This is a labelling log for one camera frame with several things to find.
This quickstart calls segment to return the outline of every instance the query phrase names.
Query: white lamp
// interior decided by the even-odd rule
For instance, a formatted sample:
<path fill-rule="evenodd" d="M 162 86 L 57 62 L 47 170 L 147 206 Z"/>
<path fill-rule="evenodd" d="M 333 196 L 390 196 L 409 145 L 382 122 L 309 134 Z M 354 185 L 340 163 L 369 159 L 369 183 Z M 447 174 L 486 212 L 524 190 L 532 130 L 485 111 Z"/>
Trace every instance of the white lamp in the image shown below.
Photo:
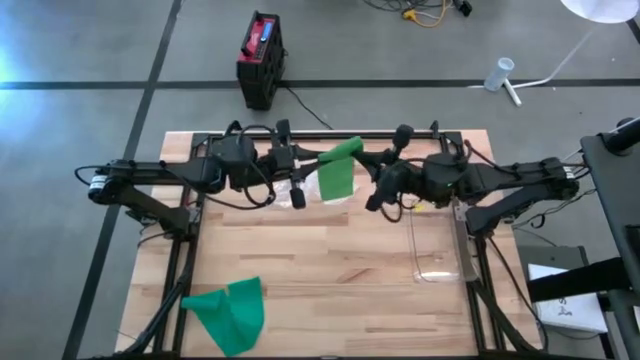
<path fill-rule="evenodd" d="M 619 24 L 630 19 L 638 13 L 639 0 L 561 0 L 562 5 L 569 9 L 574 14 L 600 24 Z M 575 53 L 584 45 L 585 42 L 591 37 L 596 27 L 592 27 L 584 37 L 576 44 L 576 46 L 567 54 L 567 56 L 560 62 L 558 67 L 542 80 L 532 81 L 529 83 L 510 85 L 506 83 L 512 89 L 525 88 L 530 86 L 545 84 L 553 79 L 558 72 L 566 65 L 567 62 L 575 55 Z M 514 98 L 516 104 L 517 95 L 513 90 L 509 91 L 509 94 Z"/>

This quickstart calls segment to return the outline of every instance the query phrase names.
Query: gray floor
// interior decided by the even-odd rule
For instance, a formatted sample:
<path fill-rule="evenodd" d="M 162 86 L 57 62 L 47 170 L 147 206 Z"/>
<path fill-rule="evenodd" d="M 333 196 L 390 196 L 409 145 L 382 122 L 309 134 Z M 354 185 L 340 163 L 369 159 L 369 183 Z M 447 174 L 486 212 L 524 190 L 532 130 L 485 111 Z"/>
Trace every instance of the gray floor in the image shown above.
<path fill-rule="evenodd" d="M 187 0 L 162 80 L 232 80 L 238 44 L 254 9 L 281 15 L 301 79 L 483 79 L 499 56 L 515 78 L 546 76 L 592 26 L 557 0 L 473 1 L 425 30 L 359 0 Z M 0 81 L 144 80 L 170 0 L 0 0 Z M 599 26 L 562 78 L 638 78 L 640 45 L 625 25 Z M 584 134 L 638 115 L 640 88 L 537 88 L 504 94 L 460 88 L 298 89 L 337 129 L 489 130 L 501 162 L 565 155 Z M 122 156 L 142 91 L 0 90 L 0 349 L 3 359 L 58 359 L 71 326 L 105 209 L 72 175 Z M 247 110 L 237 90 L 156 91 L 136 155 L 155 159 L 170 130 L 222 129 L 231 120 L 296 129 L 319 125 L 287 92 L 267 113 Z M 120 217 L 81 354 L 113 348 L 139 227 Z M 549 217 L 543 234 L 584 245 L 591 261 L 616 255 L 592 196 Z M 535 238 L 517 234 L 523 244 Z M 552 335 L 554 353 L 602 356 L 599 345 Z"/>

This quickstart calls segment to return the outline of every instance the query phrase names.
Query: yellow cable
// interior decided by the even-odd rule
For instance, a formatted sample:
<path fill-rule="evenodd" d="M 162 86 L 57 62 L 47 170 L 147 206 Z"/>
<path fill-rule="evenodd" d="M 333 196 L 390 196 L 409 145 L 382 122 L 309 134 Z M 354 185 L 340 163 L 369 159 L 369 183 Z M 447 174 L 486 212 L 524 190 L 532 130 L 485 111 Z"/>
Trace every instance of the yellow cable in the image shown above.
<path fill-rule="evenodd" d="M 438 20 L 436 20 L 436 22 L 434 22 L 433 24 L 423 24 L 420 22 L 420 20 L 418 20 L 418 16 L 416 14 L 416 11 L 414 9 L 410 9 L 405 11 L 402 14 L 402 17 L 406 20 L 411 20 L 414 23 L 424 27 L 424 28 L 434 28 L 438 25 L 440 25 L 440 22 L 442 21 L 442 19 L 444 19 L 444 15 L 447 13 L 447 0 L 442 0 L 442 11 L 440 12 L 440 17 L 438 18 Z"/>

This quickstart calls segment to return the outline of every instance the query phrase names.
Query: green fabric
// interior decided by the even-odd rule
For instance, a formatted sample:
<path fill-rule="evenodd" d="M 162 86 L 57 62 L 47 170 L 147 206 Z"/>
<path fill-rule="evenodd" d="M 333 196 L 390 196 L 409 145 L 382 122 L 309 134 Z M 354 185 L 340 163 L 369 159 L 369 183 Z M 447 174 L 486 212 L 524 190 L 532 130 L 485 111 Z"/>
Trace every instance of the green fabric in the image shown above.
<path fill-rule="evenodd" d="M 360 136 L 354 136 L 333 149 L 318 155 L 318 161 L 329 162 L 351 156 L 354 151 L 362 151 L 364 143 Z"/>
<path fill-rule="evenodd" d="M 229 284 L 224 290 L 182 299 L 181 306 L 193 311 L 225 356 L 251 349 L 264 324 L 260 278 Z"/>
<path fill-rule="evenodd" d="M 353 195 L 353 158 L 347 157 L 322 165 L 318 169 L 318 184 L 323 201 Z"/>
<path fill-rule="evenodd" d="M 325 163 L 318 169 L 320 197 L 323 201 L 340 199 L 353 195 L 354 151 L 362 151 L 364 144 L 359 136 L 343 142 L 318 156 Z"/>

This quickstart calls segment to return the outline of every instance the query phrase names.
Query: white paper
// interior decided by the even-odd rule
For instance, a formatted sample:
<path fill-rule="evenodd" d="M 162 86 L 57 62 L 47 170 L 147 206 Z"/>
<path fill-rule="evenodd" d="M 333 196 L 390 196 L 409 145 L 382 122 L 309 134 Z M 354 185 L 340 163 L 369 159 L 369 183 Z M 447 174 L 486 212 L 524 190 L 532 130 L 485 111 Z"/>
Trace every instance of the white paper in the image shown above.
<path fill-rule="evenodd" d="M 532 280 L 565 271 L 567 270 L 529 264 L 529 276 Z M 596 294 L 541 301 L 535 303 L 535 306 L 540 321 L 544 324 L 598 333 L 608 331 Z"/>
<path fill-rule="evenodd" d="M 562 0 L 574 14 L 602 24 L 618 24 L 638 13 L 638 0 Z"/>

